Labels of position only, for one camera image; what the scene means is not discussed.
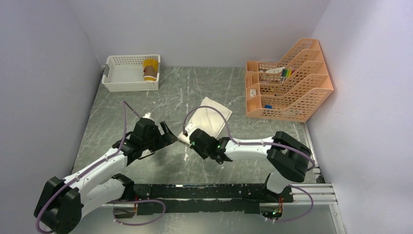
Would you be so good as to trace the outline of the colourful pens in organizer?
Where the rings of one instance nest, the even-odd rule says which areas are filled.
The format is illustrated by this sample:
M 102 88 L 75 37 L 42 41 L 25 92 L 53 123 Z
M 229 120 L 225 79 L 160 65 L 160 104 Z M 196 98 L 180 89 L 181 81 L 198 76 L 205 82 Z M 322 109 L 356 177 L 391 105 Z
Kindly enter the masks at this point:
M 291 76 L 292 73 L 293 73 L 293 70 L 284 68 L 281 72 L 281 77 L 282 78 L 288 78 L 288 77 Z

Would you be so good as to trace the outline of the aluminium rail frame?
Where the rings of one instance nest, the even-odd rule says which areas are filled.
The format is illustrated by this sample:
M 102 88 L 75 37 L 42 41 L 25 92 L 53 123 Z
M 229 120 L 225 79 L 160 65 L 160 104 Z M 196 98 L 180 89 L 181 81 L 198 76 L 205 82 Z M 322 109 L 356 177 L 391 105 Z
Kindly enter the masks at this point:
M 35 208 L 36 225 L 49 232 L 70 233 L 91 211 L 107 205 L 115 222 L 129 215 L 162 216 L 165 213 L 236 212 L 261 214 L 272 222 L 286 222 L 287 204 L 336 205 L 331 184 L 305 184 L 305 174 L 315 167 L 311 151 L 284 132 L 264 139 L 216 139 L 197 129 L 190 147 L 202 158 L 217 163 L 258 159 L 273 167 L 264 183 L 136 184 L 121 170 L 174 143 L 173 134 L 129 132 L 103 156 L 63 179 L 49 179 Z

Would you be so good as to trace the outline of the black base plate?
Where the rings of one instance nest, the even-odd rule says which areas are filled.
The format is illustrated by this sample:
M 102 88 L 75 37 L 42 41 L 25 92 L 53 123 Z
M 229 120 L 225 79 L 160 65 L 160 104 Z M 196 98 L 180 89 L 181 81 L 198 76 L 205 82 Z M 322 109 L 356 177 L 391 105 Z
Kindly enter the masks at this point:
M 136 205 L 137 215 L 165 213 L 244 212 L 259 214 L 265 203 L 293 202 L 292 190 L 281 194 L 265 188 L 264 183 L 248 184 L 134 184 L 125 190 L 121 201 L 146 201 Z

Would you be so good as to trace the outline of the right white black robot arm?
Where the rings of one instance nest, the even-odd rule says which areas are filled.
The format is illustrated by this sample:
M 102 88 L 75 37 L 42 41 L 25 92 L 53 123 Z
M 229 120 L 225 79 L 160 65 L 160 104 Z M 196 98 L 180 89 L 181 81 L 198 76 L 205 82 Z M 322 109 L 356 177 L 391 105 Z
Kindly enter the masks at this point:
M 216 139 L 201 129 L 189 134 L 190 147 L 203 159 L 217 163 L 236 160 L 263 160 L 274 168 L 266 179 L 263 196 L 269 202 L 276 201 L 285 187 L 292 182 L 301 183 L 307 171 L 315 166 L 311 150 L 290 136 L 278 131 L 273 137 L 263 139 Z

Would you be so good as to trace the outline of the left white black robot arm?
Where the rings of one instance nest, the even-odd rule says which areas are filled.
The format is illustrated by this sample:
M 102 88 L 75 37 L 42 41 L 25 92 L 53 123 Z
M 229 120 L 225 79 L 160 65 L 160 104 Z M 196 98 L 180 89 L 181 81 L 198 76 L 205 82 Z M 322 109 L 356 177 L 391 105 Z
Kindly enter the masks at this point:
M 49 179 L 34 211 L 39 233 L 68 234 L 80 220 L 103 204 L 136 201 L 134 182 L 120 173 L 145 151 L 155 153 L 178 141 L 165 122 L 142 117 L 131 132 L 99 159 L 63 179 Z

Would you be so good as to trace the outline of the yellow brown bear towel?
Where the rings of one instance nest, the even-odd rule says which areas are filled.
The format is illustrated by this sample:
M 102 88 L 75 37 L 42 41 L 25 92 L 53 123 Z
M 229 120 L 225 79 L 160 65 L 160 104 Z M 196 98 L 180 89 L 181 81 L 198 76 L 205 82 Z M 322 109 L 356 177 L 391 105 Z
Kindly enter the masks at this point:
M 144 81 L 157 81 L 158 60 L 155 58 L 148 58 L 143 61 L 142 66 Z

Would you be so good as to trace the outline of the orange plastic file organizer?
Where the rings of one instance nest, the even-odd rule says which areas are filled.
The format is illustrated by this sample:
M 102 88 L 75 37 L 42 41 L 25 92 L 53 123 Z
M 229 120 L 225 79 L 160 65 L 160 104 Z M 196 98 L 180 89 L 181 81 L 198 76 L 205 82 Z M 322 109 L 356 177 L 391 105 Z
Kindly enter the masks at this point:
M 319 40 L 301 38 L 277 62 L 246 62 L 245 115 L 306 122 L 333 90 Z

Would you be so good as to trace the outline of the white towel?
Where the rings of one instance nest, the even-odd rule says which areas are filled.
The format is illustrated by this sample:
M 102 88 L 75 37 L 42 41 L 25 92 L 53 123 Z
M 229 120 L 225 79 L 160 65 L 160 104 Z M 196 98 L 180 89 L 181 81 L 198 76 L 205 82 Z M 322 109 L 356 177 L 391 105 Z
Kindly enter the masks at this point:
M 219 113 L 210 108 L 199 108 L 194 110 L 193 114 L 190 114 L 190 117 L 187 117 L 184 126 L 186 127 L 188 123 L 193 123 L 197 126 L 197 129 L 205 131 L 212 137 L 217 137 L 225 127 L 224 119 L 228 121 L 233 112 L 222 104 L 208 97 L 205 97 L 200 105 L 216 109 L 223 115 L 223 117 L 221 117 Z M 178 139 L 181 142 L 190 145 L 189 137 L 185 136 L 183 132 L 178 135 Z

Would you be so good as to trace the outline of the white plastic basket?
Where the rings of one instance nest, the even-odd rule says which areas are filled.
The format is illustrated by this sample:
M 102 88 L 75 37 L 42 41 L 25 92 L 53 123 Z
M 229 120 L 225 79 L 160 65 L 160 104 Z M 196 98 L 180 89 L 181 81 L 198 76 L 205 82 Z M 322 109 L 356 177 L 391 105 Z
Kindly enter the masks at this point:
M 157 81 L 143 79 L 142 63 L 146 59 L 158 60 Z M 152 55 L 113 55 L 104 65 L 101 83 L 110 92 L 157 91 L 159 89 L 161 56 Z

